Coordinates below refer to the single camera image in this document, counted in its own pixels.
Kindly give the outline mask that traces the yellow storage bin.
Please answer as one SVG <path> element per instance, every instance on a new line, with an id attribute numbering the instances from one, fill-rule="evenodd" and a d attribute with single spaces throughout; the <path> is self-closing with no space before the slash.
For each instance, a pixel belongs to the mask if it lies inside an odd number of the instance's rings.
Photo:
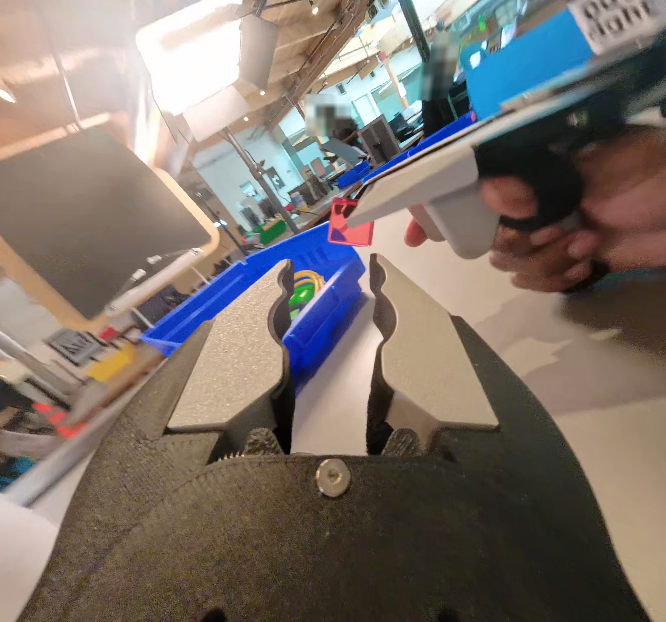
<path id="1" fill-rule="evenodd" d="M 126 343 L 121 349 L 114 350 L 102 361 L 94 362 L 88 369 L 88 377 L 96 382 L 107 384 L 122 371 L 129 368 L 135 359 L 137 347 L 134 343 Z"/>

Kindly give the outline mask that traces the framed black white tag sign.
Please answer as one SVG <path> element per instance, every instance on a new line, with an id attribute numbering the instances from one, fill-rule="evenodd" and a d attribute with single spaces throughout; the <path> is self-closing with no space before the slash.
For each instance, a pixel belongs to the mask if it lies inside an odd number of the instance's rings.
<path id="1" fill-rule="evenodd" d="M 76 367 L 86 365 L 104 350 L 104 343 L 94 335 L 65 327 L 46 337 L 44 343 Z"/>

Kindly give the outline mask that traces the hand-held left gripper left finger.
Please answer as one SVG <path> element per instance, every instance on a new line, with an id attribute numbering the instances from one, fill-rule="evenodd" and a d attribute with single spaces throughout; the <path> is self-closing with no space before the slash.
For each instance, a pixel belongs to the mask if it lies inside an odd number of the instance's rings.
<path id="1" fill-rule="evenodd" d="M 281 260 L 212 320 L 167 429 L 291 437 L 295 393 L 282 339 L 291 326 L 294 264 Z"/>

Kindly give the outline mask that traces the studio light panel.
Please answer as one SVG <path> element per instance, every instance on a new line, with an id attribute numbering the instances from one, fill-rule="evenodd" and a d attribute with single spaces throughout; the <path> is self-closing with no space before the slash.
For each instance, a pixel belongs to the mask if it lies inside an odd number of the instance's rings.
<path id="1" fill-rule="evenodd" d="M 137 31 L 154 100 L 175 116 L 239 76 L 243 0 L 200 0 Z"/>

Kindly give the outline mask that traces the blue plastic bin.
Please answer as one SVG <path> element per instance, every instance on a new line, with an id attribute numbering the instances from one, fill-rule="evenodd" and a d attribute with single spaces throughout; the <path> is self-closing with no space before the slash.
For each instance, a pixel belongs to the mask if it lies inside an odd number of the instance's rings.
<path id="1" fill-rule="evenodd" d="M 338 177 L 334 181 L 334 184 L 340 190 L 345 190 L 346 188 L 349 188 L 358 182 L 364 185 L 368 181 L 379 176 L 381 173 L 386 172 L 390 168 L 393 168 L 398 164 L 405 162 L 406 160 L 413 159 L 417 154 L 431 150 L 433 148 L 438 148 L 445 141 L 449 141 L 452 138 L 457 138 L 464 130 L 476 124 L 477 121 L 477 114 L 471 110 L 464 114 L 461 118 L 455 120 L 453 123 L 450 123 L 432 135 L 421 139 L 421 141 L 415 146 L 403 150 L 382 166 L 378 168 L 371 168 L 370 162 L 368 160 L 364 160 L 356 167 L 349 169 L 340 177 Z"/>
<path id="2" fill-rule="evenodd" d="M 217 316 L 282 260 L 291 260 L 295 272 L 311 270 L 326 280 L 282 339 L 299 390 L 333 351 L 361 305 L 360 279 L 366 267 L 353 247 L 328 241 L 328 223 L 256 252 L 245 262 L 235 262 L 140 340 L 169 357 L 203 322 Z"/>

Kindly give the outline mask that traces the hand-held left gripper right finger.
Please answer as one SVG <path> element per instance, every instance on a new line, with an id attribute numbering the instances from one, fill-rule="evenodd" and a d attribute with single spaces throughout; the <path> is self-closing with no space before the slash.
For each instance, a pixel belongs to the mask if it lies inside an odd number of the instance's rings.
<path id="1" fill-rule="evenodd" d="M 444 429 L 495 431 L 499 419 L 452 315 L 381 254 L 370 256 L 377 348 L 368 398 L 368 445 L 409 429 L 431 445 Z"/>

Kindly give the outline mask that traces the blue partition wall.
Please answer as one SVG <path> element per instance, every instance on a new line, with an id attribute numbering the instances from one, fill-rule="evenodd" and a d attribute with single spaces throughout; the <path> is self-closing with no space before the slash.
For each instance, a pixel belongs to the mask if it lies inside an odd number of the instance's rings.
<path id="1" fill-rule="evenodd" d="M 493 117 L 504 102 L 584 66 L 593 55 L 570 11 L 563 10 L 467 71 L 471 109 L 477 120 Z"/>

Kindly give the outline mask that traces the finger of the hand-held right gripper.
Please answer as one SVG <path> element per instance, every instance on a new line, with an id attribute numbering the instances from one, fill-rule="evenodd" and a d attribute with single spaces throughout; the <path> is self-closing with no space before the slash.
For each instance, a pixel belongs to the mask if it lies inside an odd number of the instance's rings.
<path id="1" fill-rule="evenodd" d="M 426 235 L 473 260 L 493 246 L 499 216 L 480 193 L 472 146 L 440 146 L 368 181 L 348 217 L 351 228 L 408 210 Z"/>

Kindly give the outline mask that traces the person's right hand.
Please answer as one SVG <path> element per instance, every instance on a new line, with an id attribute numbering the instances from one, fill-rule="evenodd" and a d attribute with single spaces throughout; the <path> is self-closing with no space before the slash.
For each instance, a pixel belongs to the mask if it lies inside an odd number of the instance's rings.
<path id="1" fill-rule="evenodd" d="M 583 178 L 582 225 L 531 234 L 499 227 L 490 264 L 512 284 L 542 293 L 571 292 L 595 266 L 610 272 L 665 266 L 665 128 L 629 125 L 622 135 L 575 156 Z"/>

